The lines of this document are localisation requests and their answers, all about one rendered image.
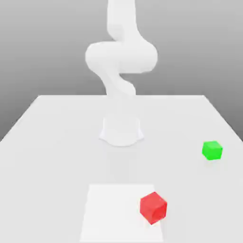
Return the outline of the small red cube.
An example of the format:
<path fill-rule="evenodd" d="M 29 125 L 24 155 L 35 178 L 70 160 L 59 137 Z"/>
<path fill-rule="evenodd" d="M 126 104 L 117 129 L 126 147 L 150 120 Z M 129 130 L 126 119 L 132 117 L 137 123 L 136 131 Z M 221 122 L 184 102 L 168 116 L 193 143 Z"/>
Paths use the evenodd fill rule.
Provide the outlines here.
<path fill-rule="evenodd" d="M 140 199 L 140 213 L 153 225 L 166 217 L 167 205 L 157 192 L 152 192 Z"/>

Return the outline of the small green cube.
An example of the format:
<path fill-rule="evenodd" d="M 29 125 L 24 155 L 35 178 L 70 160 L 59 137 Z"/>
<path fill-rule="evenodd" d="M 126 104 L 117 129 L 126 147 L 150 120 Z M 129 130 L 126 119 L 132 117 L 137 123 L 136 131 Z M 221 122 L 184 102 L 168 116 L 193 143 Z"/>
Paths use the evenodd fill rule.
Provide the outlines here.
<path fill-rule="evenodd" d="M 223 153 L 223 147 L 217 141 L 205 141 L 202 147 L 202 154 L 207 160 L 220 159 Z"/>

